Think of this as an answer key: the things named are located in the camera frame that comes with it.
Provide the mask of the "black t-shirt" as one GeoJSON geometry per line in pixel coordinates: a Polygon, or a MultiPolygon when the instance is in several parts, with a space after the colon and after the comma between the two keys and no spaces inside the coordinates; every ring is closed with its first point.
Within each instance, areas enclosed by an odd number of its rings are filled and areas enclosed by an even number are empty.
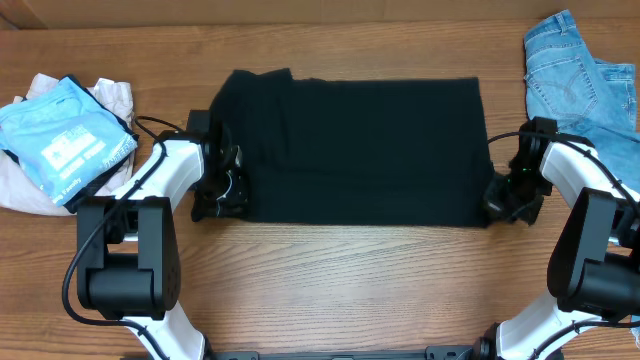
{"type": "Polygon", "coordinates": [[[211,117],[252,222],[483,228],[494,167],[475,78],[326,81],[236,70],[211,117]]]}

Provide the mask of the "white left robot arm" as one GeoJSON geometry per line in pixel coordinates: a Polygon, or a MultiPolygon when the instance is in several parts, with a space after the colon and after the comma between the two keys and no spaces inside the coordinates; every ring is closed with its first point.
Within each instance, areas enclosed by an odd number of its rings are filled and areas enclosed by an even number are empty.
{"type": "Polygon", "coordinates": [[[179,302],[181,264],[173,213],[192,194],[191,219],[244,218],[242,152],[208,110],[154,136],[149,159],[122,187],[77,211],[77,252],[62,302],[75,321],[125,327],[152,359],[212,359],[207,336],[179,302]]]}

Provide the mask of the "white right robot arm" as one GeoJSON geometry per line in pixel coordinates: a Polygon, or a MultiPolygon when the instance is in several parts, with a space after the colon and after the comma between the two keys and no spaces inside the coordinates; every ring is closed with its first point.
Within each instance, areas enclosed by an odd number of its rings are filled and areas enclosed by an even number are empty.
{"type": "Polygon", "coordinates": [[[593,328],[637,327],[639,195],[601,162],[585,137],[536,117],[515,132],[518,151],[497,174],[483,205],[491,221],[537,220],[558,191],[571,213],[551,254],[547,289],[514,318],[493,324],[468,359],[559,359],[562,347],[593,328]]]}

